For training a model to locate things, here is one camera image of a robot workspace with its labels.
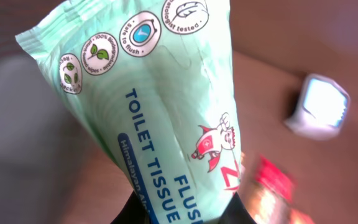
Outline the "white barcode scanner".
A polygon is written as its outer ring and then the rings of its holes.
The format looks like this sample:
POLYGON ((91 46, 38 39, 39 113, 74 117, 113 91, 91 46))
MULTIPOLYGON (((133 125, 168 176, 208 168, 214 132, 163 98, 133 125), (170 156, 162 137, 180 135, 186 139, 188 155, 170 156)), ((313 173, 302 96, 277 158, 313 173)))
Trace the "white barcode scanner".
POLYGON ((294 113, 284 121, 295 134, 316 141, 336 137, 351 104, 351 97, 333 79, 309 74, 302 85, 294 113))

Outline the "green toilet tissue pack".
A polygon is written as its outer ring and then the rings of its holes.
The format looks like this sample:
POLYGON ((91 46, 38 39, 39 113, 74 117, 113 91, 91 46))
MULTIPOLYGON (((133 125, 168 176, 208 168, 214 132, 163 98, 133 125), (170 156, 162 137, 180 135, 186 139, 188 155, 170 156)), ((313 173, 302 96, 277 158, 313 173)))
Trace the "green toilet tissue pack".
POLYGON ((150 223, 217 223, 239 187, 230 3, 64 1, 17 43, 150 223))

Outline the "grey plastic mesh basket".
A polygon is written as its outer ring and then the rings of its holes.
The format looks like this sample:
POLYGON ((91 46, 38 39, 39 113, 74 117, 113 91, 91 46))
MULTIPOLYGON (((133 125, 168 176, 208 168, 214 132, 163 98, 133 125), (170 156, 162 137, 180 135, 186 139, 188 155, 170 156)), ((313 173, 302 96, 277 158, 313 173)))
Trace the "grey plastic mesh basket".
POLYGON ((88 143, 33 59, 0 60, 0 223, 58 223, 88 143))

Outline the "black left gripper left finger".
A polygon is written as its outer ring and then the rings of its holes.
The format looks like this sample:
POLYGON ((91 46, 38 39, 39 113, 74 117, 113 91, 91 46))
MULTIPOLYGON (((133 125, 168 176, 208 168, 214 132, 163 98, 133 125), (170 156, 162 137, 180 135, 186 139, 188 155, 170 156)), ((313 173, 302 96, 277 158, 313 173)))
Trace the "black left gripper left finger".
POLYGON ((111 224, 151 224, 151 222, 137 195, 132 192, 123 209, 111 224))

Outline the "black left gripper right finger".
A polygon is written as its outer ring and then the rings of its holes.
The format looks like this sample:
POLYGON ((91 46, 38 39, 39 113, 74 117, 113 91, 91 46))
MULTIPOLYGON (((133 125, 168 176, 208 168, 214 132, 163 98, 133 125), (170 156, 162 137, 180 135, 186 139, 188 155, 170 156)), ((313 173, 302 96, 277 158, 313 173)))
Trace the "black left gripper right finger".
POLYGON ((236 192, 219 219, 219 224, 256 224, 236 192))

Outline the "orange long snack packet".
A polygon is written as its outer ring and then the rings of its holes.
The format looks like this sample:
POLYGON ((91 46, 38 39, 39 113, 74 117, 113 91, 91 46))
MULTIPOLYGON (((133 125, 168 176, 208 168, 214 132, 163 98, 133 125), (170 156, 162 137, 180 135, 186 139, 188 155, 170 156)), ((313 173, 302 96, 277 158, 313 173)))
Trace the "orange long snack packet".
POLYGON ((291 206, 295 184, 273 162, 259 155, 246 181, 245 208, 256 224, 314 224, 291 206))

